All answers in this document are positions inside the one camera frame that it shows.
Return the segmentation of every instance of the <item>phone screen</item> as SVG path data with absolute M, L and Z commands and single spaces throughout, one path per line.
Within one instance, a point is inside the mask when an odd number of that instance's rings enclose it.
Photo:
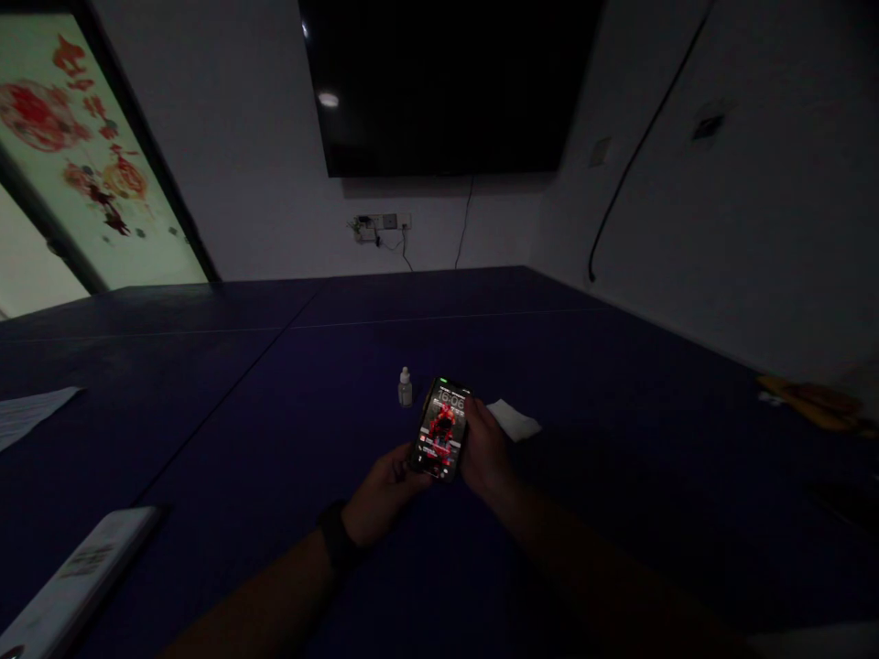
M 455 477 L 467 427 L 464 398 L 468 395 L 469 389 L 445 378 L 433 381 L 412 452 L 412 466 L 416 470 L 446 482 Z

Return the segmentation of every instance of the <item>black watch strap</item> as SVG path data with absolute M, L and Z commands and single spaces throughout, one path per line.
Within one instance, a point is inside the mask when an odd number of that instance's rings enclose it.
M 342 523 L 342 508 L 346 503 L 344 499 L 334 501 L 318 517 L 318 526 L 330 554 L 330 565 L 340 574 L 357 567 L 366 555 L 365 550 L 354 544 Z

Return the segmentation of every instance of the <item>small white bottle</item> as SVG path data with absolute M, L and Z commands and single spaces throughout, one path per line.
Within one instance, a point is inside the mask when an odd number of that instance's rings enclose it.
M 409 381 L 409 369 L 406 366 L 400 374 L 400 384 L 396 388 L 396 393 L 403 407 L 412 406 L 412 383 Z

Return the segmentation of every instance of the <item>cable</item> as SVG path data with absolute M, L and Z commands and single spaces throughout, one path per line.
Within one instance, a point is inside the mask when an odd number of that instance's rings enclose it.
M 461 239 L 458 241 L 458 255 L 455 256 L 455 270 L 458 269 L 458 259 L 461 258 L 461 247 L 464 245 L 464 234 L 467 232 L 467 215 L 470 213 L 470 200 L 473 198 L 473 182 L 476 175 L 470 177 L 470 194 L 467 195 L 467 208 L 464 209 L 464 227 L 461 229 Z
M 409 272 L 415 272 L 415 270 L 412 269 L 412 264 L 406 258 L 406 229 L 403 230 L 403 260 L 406 261 L 406 265 L 409 266 Z
M 633 152 L 632 157 L 629 158 L 629 162 L 625 165 L 623 175 L 620 177 L 619 182 L 616 184 L 616 190 L 613 191 L 611 203 L 608 204 L 607 210 L 604 212 L 602 223 L 598 227 L 598 232 L 595 233 L 595 239 L 592 241 L 592 249 L 589 252 L 589 281 L 592 283 L 595 283 L 595 272 L 592 270 L 592 261 L 595 260 L 595 250 L 598 248 L 598 242 L 602 239 L 604 225 L 607 224 L 607 219 L 611 215 L 613 205 L 616 203 L 616 198 L 620 196 L 620 190 L 623 188 L 625 179 L 629 175 L 629 169 L 632 168 L 635 159 L 638 157 L 638 153 L 640 153 L 641 151 L 641 147 L 644 146 L 644 142 L 647 140 L 647 136 L 650 135 L 650 131 L 653 130 L 653 125 L 657 122 L 659 114 L 666 106 L 666 101 L 671 95 L 672 90 L 675 88 L 675 85 L 678 83 L 678 78 L 680 78 L 681 72 L 684 70 L 684 67 L 687 66 L 689 56 L 692 54 L 693 49 L 696 47 L 696 42 L 699 40 L 699 37 L 702 34 L 702 29 L 705 27 L 705 22 L 708 20 L 708 16 L 711 13 L 711 10 L 714 8 L 715 1 L 716 0 L 711 0 L 708 4 L 708 8 L 705 9 L 705 14 L 702 15 L 702 20 L 699 22 L 699 26 L 696 28 L 696 32 L 693 34 L 693 39 L 690 40 L 689 46 L 687 47 L 687 52 L 684 53 L 684 59 L 680 61 L 680 64 L 678 65 L 678 70 L 675 72 L 675 77 L 671 79 L 671 84 L 669 84 L 668 89 L 666 89 L 666 95 L 663 96 L 662 101 L 659 102 L 657 110 L 653 113 L 653 118 L 650 119 L 650 123 L 647 125 L 647 129 L 641 136 L 641 141 L 638 142 L 638 146 L 635 147 L 635 151 Z
M 405 237 L 406 237 L 405 235 L 401 236 L 400 239 L 396 242 L 396 245 L 394 245 L 393 247 L 388 247 L 388 246 L 387 246 L 387 243 L 386 243 L 384 240 L 382 240 L 382 241 L 381 241 L 381 246 L 384 247 L 384 248 L 385 248 L 387 251 L 389 251 L 389 252 L 395 252 L 395 251 L 396 251 L 396 248 L 399 247 L 401 244 L 403 244 L 403 241 L 404 241 Z

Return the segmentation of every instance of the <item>black television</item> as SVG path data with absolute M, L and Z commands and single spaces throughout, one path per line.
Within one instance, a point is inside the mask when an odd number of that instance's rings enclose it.
M 329 175 L 556 170 L 601 4 L 299 0 Z

